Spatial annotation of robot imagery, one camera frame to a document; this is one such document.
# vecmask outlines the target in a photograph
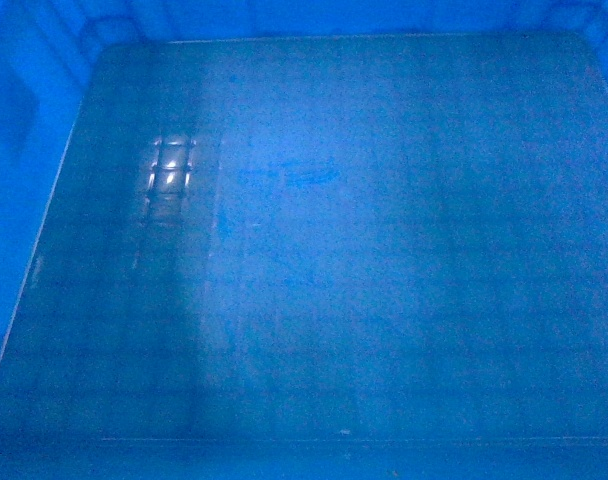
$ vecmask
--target grid pattern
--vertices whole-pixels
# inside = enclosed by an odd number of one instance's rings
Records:
[[[190,182],[150,221],[172,135]],[[1,366],[18,431],[608,436],[591,54],[557,34],[110,50]]]

